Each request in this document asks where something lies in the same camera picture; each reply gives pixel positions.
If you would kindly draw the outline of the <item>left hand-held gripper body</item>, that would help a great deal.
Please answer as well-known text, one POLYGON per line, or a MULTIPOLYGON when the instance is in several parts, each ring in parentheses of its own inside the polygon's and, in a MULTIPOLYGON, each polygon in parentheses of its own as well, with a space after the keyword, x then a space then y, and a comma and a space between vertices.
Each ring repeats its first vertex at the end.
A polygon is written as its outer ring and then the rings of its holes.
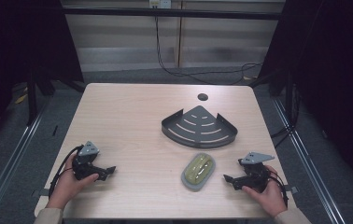
POLYGON ((84 179, 92 174, 105 175, 105 169, 94 166, 92 163, 99 154, 99 149, 88 141, 78 149, 72 166, 77 180, 84 179))

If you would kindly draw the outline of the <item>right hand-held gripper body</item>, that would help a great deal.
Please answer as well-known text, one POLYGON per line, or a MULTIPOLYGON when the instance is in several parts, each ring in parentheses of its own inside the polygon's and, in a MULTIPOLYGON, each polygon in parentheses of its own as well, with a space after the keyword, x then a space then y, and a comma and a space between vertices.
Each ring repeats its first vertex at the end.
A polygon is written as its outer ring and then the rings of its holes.
POLYGON ((244 168, 246 175, 237 180, 237 186, 239 188, 247 186, 263 192, 270 177, 270 171, 263 163, 274 158, 272 155, 249 152, 243 159, 239 159, 238 162, 244 168))

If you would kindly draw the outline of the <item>yellow-green soap bar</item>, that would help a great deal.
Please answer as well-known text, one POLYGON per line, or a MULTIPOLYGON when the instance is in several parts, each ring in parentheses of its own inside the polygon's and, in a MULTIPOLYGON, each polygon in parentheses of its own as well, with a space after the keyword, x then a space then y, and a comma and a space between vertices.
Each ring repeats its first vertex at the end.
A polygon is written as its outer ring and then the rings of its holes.
POLYGON ((184 171, 184 177, 189 184, 201 184, 213 168, 212 158, 204 153, 200 153, 189 163, 184 171))

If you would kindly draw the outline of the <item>dark grey metal corner shelf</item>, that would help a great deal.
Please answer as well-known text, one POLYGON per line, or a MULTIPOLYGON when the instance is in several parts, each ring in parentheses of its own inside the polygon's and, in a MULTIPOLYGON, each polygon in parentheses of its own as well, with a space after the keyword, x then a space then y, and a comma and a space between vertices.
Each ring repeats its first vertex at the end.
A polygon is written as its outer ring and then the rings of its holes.
POLYGON ((162 133, 186 147, 217 148, 234 141, 238 130, 221 114, 215 117, 203 106, 183 109, 162 121, 162 133))

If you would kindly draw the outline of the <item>person's left hand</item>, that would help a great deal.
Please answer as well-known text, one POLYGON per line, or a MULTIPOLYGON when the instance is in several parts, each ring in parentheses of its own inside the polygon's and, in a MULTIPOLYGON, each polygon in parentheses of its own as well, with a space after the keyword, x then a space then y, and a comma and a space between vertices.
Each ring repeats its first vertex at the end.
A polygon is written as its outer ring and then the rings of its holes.
POLYGON ((49 201, 46 205, 47 208, 64 210, 69 201, 78 195, 85 187, 98 179, 98 174, 92 174, 81 180, 77 180, 73 172, 73 160, 75 157, 76 154, 72 154, 67 159, 54 191, 49 197, 49 201))

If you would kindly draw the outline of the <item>person's right hand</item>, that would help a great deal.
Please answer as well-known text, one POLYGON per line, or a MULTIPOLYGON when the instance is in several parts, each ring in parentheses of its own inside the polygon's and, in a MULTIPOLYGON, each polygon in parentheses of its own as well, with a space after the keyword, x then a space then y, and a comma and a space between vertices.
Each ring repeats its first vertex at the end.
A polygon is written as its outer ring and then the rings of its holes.
POLYGON ((243 186, 242 190, 255 200, 270 217, 276 217, 280 213, 287 211, 288 208, 283 199, 282 189, 276 182, 276 170, 270 165, 267 165, 266 168, 270 171, 271 177, 268 179, 263 192, 257 192, 247 186, 243 186))

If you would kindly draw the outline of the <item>black metal stand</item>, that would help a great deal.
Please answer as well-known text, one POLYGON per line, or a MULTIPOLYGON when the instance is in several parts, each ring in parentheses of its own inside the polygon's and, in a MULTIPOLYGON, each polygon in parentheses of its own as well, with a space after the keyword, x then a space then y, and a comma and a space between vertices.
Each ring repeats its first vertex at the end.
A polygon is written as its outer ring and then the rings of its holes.
POLYGON ((27 125, 30 126, 38 115, 36 89, 39 89, 45 96, 50 96, 55 92, 55 89, 50 81, 48 71, 41 67, 33 67, 29 70, 27 80, 27 93, 29 105, 29 117, 27 125))
POLYGON ((292 130, 297 123, 299 115, 299 99, 295 97, 291 71, 276 69, 265 75, 259 75, 257 79, 248 84, 250 88, 256 88, 262 84, 268 85, 271 96, 277 97, 281 93, 285 95, 285 112, 287 118, 287 130, 292 130))

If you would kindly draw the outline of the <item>black curtain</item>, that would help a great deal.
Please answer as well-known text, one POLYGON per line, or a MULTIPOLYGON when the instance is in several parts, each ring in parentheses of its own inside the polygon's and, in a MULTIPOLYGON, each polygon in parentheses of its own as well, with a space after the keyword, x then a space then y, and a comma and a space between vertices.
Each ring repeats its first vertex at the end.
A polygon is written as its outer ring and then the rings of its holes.
POLYGON ((353 0, 286 0, 260 76, 289 77, 353 169, 353 0))
POLYGON ((0 0, 0 118, 12 88, 84 80, 61 0, 0 0))

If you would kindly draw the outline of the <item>metal floor rail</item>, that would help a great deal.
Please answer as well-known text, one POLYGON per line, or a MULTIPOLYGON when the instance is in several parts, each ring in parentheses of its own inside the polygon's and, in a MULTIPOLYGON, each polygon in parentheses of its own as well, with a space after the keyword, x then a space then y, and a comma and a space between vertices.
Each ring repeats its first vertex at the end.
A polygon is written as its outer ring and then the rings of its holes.
POLYGON ((27 125, 26 128, 24 129, 24 132, 18 144, 15 146, 14 151, 9 157, 4 170, 0 174, 0 202, 3 196, 5 195, 9 182, 12 176, 14 176, 16 169, 21 162, 21 159, 25 154, 26 148, 29 146, 37 130, 37 127, 39 126, 42 120, 43 113, 47 109, 50 101, 51 101, 50 97, 45 98, 44 103, 39 109, 39 112, 37 113, 37 115, 33 118, 32 122, 29 125, 27 125))
POLYGON ((305 171, 322 203, 330 221, 332 224, 346 224, 345 219, 339 210, 334 198, 332 197, 329 189, 326 187, 321 175, 318 172, 316 165, 314 164, 311 156, 309 155, 306 146, 299 133, 292 127, 289 120, 287 119, 286 108, 283 106, 279 99, 274 100, 275 109, 278 116, 281 118, 284 127, 288 131, 288 137, 304 166, 305 171))

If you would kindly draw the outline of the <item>black horizontal frame bar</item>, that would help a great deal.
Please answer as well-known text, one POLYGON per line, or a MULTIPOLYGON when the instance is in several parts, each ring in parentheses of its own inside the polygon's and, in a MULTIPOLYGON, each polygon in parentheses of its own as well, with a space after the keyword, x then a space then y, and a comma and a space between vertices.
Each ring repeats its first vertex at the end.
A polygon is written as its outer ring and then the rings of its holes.
POLYGON ((280 13, 214 11, 192 9, 151 9, 151 8, 113 8, 113 7, 63 7, 64 14, 74 15, 109 15, 109 16, 149 16, 179 18, 241 19, 278 21, 280 13))

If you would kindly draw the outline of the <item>white wall socket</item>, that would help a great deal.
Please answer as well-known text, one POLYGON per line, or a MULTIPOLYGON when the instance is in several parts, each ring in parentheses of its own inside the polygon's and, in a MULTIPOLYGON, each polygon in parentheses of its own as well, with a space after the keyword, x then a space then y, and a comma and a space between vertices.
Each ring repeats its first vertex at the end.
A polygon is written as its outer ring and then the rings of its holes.
POLYGON ((172 7, 171 0, 148 0, 150 8, 170 9, 172 7))

